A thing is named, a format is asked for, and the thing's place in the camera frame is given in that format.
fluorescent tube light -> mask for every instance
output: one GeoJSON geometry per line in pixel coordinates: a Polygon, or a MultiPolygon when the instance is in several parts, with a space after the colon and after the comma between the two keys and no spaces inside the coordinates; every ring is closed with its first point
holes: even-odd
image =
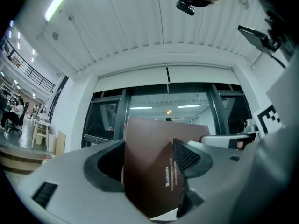
{"type": "Polygon", "coordinates": [[[148,106],[148,107],[130,107],[131,110],[147,110],[147,109],[152,109],[153,107],[148,106]]]}
{"type": "Polygon", "coordinates": [[[53,0],[50,4],[50,6],[48,7],[44,17],[47,21],[50,21],[53,14],[55,13],[55,11],[57,10],[57,8],[59,7],[59,5],[63,2],[63,0],[53,0]]]}
{"type": "Polygon", "coordinates": [[[180,105],[178,108],[193,108],[193,107],[200,107],[200,105],[180,105]]]}

table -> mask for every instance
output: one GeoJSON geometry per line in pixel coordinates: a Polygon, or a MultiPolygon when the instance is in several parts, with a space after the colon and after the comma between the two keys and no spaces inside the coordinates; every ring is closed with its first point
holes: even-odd
{"type": "Polygon", "coordinates": [[[31,148],[33,148],[33,144],[34,144],[34,140],[36,139],[36,136],[42,136],[46,138],[46,146],[47,146],[47,150],[49,148],[49,128],[52,127],[51,123],[45,122],[43,120],[33,120],[33,123],[36,125],[36,127],[34,128],[34,132],[33,132],[33,137],[32,137],[32,144],[31,144],[31,148]],[[43,126],[46,126],[46,134],[43,134],[43,126]]]}

balcony railing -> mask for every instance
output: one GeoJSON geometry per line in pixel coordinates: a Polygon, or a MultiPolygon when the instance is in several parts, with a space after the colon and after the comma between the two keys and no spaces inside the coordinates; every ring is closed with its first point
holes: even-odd
{"type": "Polygon", "coordinates": [[[43,77],[40,73],[38,73],[32,66],[30,66],[22,56],[14,49],[12,44],[8,41],[8,39],[4,36],[1,41],[1,49],[3,54],[10,60],[16,68],[25,74],[28,78],[37,83],[40,87],[45,90],[52,92],[54,88],[54,84],[43,77]]]}

white window shade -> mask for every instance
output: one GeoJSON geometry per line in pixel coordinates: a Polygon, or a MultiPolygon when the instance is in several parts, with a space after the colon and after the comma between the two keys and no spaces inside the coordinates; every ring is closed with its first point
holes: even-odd
{"type": "Polygon", "coordinates": [[[168,66],[171,83],[204,82],[240,85],[232,70],[204,66],[168,66]]]}
{"type": "Polygon", "coordinates": [[[119,88],[167,83],[168,77],[166,67],[154,67],[100,78],[93,92],[96,93],[119,88]]]}

brown notebook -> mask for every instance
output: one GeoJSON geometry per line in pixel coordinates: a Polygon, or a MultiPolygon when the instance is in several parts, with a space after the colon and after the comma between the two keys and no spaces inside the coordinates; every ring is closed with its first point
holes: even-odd
{"type": "Polygon", "coordinates": [[[127,198],[148,218],[178,207],[184,178],[173,158],[173,139],[199,142],[207,126],[129,117],[124,186],[127,198]]]}

